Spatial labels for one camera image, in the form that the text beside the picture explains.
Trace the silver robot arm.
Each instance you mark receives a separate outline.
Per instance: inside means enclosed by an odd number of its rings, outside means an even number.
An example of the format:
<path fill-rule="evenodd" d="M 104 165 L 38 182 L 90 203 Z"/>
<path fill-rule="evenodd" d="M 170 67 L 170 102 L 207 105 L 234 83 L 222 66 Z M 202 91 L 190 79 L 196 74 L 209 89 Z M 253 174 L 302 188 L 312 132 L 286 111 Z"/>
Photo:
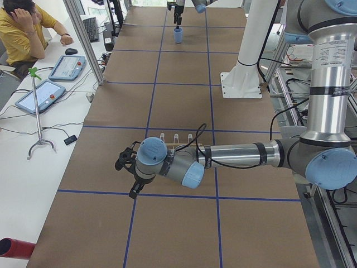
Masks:
<path fill-rule="evenodd" d="M 262 165 L 288 168 L 326 190 L 347 186 L 356 178 L 356 156 L 345 134 L 351 94 L 351 60 L 356 37 L 355 1 L 290 1 L 286 39 L 307 35 L 313 42 L 307 128 L 298 138 L 267 143 L 200 147 L 196 141 L 173 150 L 149 137 L 121 153 L 116 169 L 126 168 L 136 198 L 156 175 L 194 189 L 205 169 L 251 169 Z"/>
<path fill-rule="evenodd" d="M 179 29 L 182 24 L 182 14 L 184 12 L 185 0 L 174 0 L 167 2 L 167 9 L 170 11 L 174 7 L 173 13 L 173 22 L 176 25 L 176 29 Z M 197 13 L 203 13 L 206 10 L 206 7 L 215 0 L 192 0 Z"/>

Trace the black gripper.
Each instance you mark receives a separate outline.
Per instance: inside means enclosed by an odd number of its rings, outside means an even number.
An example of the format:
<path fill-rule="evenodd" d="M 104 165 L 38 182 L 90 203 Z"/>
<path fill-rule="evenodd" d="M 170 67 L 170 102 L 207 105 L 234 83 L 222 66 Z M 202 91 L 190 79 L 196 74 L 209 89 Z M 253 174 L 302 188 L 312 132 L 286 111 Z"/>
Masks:
<path fill-rule="evenodd" d="M 136 199 L 143 187 L 152 182 L 152 178 L 142 178 L 137 174 L 134 174 L 134 179 L 135 183 L 129 192 L 129 197 L 132 199 Z"/>
<path fill-rule="evenodd" d="M 174 23 L 176 25 L 176 29 L 179 29 L 179 25 L 182 24 L 182 17 L 181 15 L 184 12 L 184 6 L 174 4 L 175 9 L 174 9 Z"/>

